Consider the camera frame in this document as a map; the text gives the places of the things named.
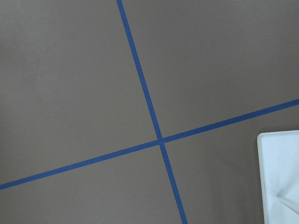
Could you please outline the white rectangular plastic tray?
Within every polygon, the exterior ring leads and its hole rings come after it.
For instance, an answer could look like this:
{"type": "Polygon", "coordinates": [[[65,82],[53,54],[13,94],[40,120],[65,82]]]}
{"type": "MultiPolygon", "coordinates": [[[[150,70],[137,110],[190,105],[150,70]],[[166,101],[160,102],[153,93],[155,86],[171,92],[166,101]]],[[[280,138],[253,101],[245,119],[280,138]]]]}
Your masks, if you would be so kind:
{"type": "Polygon", "coordinates": [[[257,149],[266,224],[299,222],[299,132],[261,133],[257,149]]]}

